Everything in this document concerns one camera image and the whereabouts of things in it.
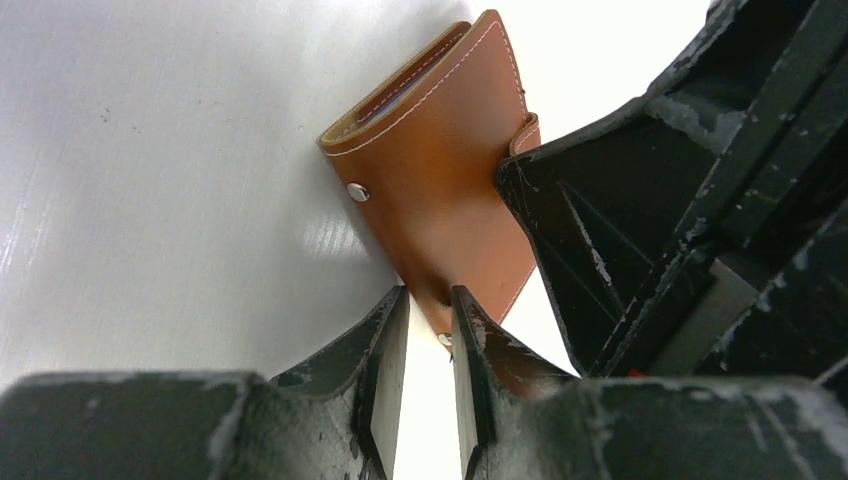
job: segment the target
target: wallet snap button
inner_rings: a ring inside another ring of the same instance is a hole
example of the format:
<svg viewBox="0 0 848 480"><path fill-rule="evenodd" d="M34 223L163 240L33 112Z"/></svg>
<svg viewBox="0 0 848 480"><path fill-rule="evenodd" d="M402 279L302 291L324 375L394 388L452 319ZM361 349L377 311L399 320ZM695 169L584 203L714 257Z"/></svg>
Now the wallet snap button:
<svg viewBox="0 0 848 480"><path fill-rule="evenodd" d="M358 183L348 183L347 184L347 193L350 195L350 198L356 200L357 202L364 202L371 198L371 194L368 193L365 187Z"/></svg>

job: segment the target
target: black plastic part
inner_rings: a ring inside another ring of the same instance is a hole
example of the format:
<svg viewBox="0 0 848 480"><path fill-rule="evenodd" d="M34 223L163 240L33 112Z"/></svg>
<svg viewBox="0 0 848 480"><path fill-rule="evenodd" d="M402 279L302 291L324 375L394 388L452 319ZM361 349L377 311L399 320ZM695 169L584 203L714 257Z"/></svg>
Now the black plastic part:
<svg viewBox="0 0 848 480"><path fill-rule="evenodd" d="M848 418L808 381L575 379L453 302L466 479L848 478Z"/></svg>
<svg viewBox="0 0 848 480"><path fill-rule="evenodd" d="M697 362L668 352L703 352L691 333L732 323L741 312L717 306L744 300L718 284L716 259L762 292L836 211L848 194L846 46L843 0L722 2L643 97L502 163L498 190L581 374L692 373ZM829 272L848 284L848 270ZM822 333L844 326L848 309L835 307L818 316ZM686 328L696 317L704 328Z"/></svg>
<svg viewBox="0 0 848 480"><path fill-rule="evenodd" d="M769 283L696 373L816 378L848 355L848 202Z"/></svg>
<svg viewBox="0 0 848 480"><path fill-rule="evenodd" d="M0 478L391 478L408 294L271 382L49 374L0 399Z"/></svg>

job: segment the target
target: leather wallet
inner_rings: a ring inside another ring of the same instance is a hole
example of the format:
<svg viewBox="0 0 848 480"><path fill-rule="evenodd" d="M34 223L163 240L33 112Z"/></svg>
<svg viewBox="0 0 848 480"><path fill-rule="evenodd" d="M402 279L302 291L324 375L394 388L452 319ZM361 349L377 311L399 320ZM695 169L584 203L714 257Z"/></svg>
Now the leather wallet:
<svg viewBox="0 0 848 480"><path fill-rule="evenodd" d="M494 10L452 25L320 139L436 334L451 331L452 286L501 323L532 273L494 181L500 160L539 142Z"/></svg>

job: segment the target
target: white surface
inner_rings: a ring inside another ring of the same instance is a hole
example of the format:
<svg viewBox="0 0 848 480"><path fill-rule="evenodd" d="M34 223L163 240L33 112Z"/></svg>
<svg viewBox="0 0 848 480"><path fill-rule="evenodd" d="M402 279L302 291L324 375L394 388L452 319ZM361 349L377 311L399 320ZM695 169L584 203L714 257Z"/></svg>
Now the white surface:
<svg viewBox="0 0 848 480"><path fill-rule="evenodd" d="M393 272L315 139L498 8L551 140L640 94L708 0L0 0L0 387L36 370L276 374ZM558 365L538 274L505 326ZM452 366L413 315L396 478L459 477Z"/></svg>

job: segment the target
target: white stitching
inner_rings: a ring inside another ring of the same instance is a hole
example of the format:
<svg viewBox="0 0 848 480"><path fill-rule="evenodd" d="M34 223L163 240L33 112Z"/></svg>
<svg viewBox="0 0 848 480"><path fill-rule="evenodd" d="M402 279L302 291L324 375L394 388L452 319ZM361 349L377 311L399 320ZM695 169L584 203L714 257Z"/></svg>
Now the white stitching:
<svg viewBox="0 0 848 480"><path fill-rule="evenodd" d="M527 132L527 135L524 135L524 138L522 138L518 143L515 144L515 153L520 153L518 151L518 149L521 148L521 145L524 144L524 141L527 140L528 138L530 138L530 135L533 135L533 132L535 132L538 129L539 129L539 125L536 125L536 127L533 128L533 130L530 130L529 132Z"/></svg>
<svg viewBox="0 0 848 480"><path fill-rule="evenodd" d="M524 277L524 281L521 282L521 286L519 286L518 289L515 290L515 295L512 296L512 300L509 301L509 304L506 306L503 313L501 314L501 317L498 319L498 325L503 323L504 317L506 317L506 314L509 313L509 309L512 308L512 306L515 304L515 301L518 299L518 294L521 293L522 290L524 290L524 286L527 285L527 280L530 280L530 275L533 275L533 270L536 270L536 265L533 265L530 271L527 272L527 276Z"/></svg>
<svg viewBox="0 0 848 480"><path fill-rule="evenodd" d="M339 134L338 137L334 138L333 140L335 141L335 140L338 140L338 139L344 137L345 135L347 135L347 132L351 131L351 129L353 129L353 127L355 127L355 126L356 126L356 122L351 123L350 125L347 126L347 128L345 128L345 130L342 133Z"/></svg>
<svg viewBox="0 0 848 480"><path fill-rule="evenodd" d="M410 81L410 80L412 80L412 79L413 79L416 75L418 75L418 72L420 72L420 71L421 71L421 70L423 70L425 67L427 67L427 65L430 65L430 62L432 62L433 60L435 60L435 58L436 58L436 57L438 57L439 55L441 55L441 54L442 54L442 52L444 52L446 48L453 46L453 44L454 44L454 43L456 43L456 39L457 39L457 38L459 38L459 37L461 37L463 33L464 33L464 32L458 33L458 34L456 34L453 38L451 38L450 40L448 40L448 43L446 43L446 44L445 44L445 45L441 48L441 50L439 50L438 52L434 53L434 54L433 54L430 58L428 58L427 60L425 60L425 61L424 61L424 63L422 63L422 64L421 64L421 66L420 66L420 67L418 67L418 70L416 70L416 71L412 72L411 74L409 74L409 76L406 78L406 80L404 80L403 82L401 82L401 84L400 84L400 85L398 85L398 88L396 88L396 89L392 90L392 93L388 94L385 98L383 98L383 100L382 100L380 103L378 103L377 105L375 105L375 106L374 106L374 108L372 108L372 109L371 109L371 111L369 111L368 113L366 113L366 114L365 114L365 116L364 116L364 117L362 117L362 120L363 120L363 121L368 120L368 119L371 117L371 115L374 115L374 113L375 113L377 110L379 110L379 109L380 109L380 107L382 107L382 106L383 106L383 104L384 104L384 103L386 103L386 102L387 102L390 98L394 98L395 94L396 94L396 93L397 93L397 92L398 92L401 88L403 88L403 87L404 87L404 85L406 85L407 83L409 83L409 81Z"/></svg>
<svg viewBox="0 0 848 480"><path fill-rule="evenodd" d="M362 143L362 144L360 144L360 145L358 145L358 146L356 146L356 147L353 147L353 148L351 148L351 149L345 150L344 152L339 152L339 153L328 153L328 152L325 152L324 154L325 154L326 156L328 156L328 157L340 157L340 156L342 156L342 155L347 155L348 153L355 152L355 151L359 150L360 148L363 148L363 147L365 147L366 145L370 144L370 143L371 143L371 142L373 142L374 140L377 140L378 138L380 138L380 137L382 137L383 135L385 135L385 134L386 134L389 130L391 130L392 128L394 128L394 127L395 127L395 125L397 125L398 123L400 123L400 122L401 122L404 118L406 118L407 116L409 116L409 114L410 114L410 113L412 113L412 112L413 112L416 108L418 108L418 107L419 107L422 103L424 103L424 100L427 100L427 98L428 98L430 95L432 95L432 93L433 93L434 91L436 91L436 89L437 89L437 88L439 88L439 86L441 86L441 85L442 85L442 83L444 83L444 81L445 81L445 80L446 80L449 76L451 76L451 74L452 74L454 71L456 71L456 69L457 69L457 68L459 68L459 66L460 66L460 65L462 65L462 62L464 62L464 61L465 61L465 59L466 59L466 58L468 58L468 56L469 56L469 55L471 55L471 52L473 52L473 51L474 51L474 49L475 49L475 48L477 48L477 45L480 45L480 42L482 42L482 41L483 41L483 39L484 39L484 38L486 38L486 35L488 35L488 34L489 34L489 31L490 31L490 30L492 29L492 27L494 27L495 25L497 25L497 26L498 26L498 28L500 28L500 30L501 30L501 35L502 35L502 36L503 36L503 38L504 38L504 45L506 45L506 46L507 46L506 53L507 53L507 55L509 56L509 62L510 62L510 65L512 66L512 72L513 72L513 75L514 75L514 77L515 77L515 88L516 88L516 90L518 91L518 104L521 106L521 111L522 111L522 112L524 112L524 115L526 116L526 115L527 115L527 109L526 109L526 107L524 106L524 99L523 99L523 98L522 98L522 96L521 96L521 86L520 86L520 85L519 85L519 83L518 83L518 72L515 70L515 62L514 62L514 61L513 61L513 59L512 59L512 52L510 51L509 46L507 45L507 41L506 41L506 32L504 32L503 26L501 26L500 22L498 22L498 21L494 21L494 22L492 22L492 24L491 24L491 25L489 25L489 28L487 28L487 29L486 29L486 31L485 31L485 32L483 32L483 35L482 35L482 36L481 36L481 37L477 40L477 42L476 42L476 43L474 43L474 45L471 47L471 49L469 49L467 52L465 52L465 55L463 55L463 56L462 56L462 58L460 58L460 59L459 59L459 62L457 62L457 63L456 63L456 65L454 65L454 66L453 66L453 68L451 68L450 70L448 70L448 73L446 73L446 74L445 74L445 76L441 78L441 80L439 80L438 82L436 82L436 84L435 84L435 85L433 85L433 87L432 87L432 88L431 88L431 89L430 89L430 90L429 90L426 94L424 94L424 96L423 96L423 97L421 97L421 99L420 99L420 100L418 100L417 102L415 102L415 105L413 105L413 106L412 106L412 108L410 108L410 109L409 109L409 110L407 110L407 111L406 111L403 115L401 115L400 117L398 117L398 118L397 118L397 120L395 120L394 122L392 122L392 123L391 123L391 125L389 125L388 127L386 127L383 131L381 131L381 132L380 132L380 133L378 133L377 135L374 135L373 137L371 137L368 141L366 141L366 142L364 142L364 143Z"/></svg>

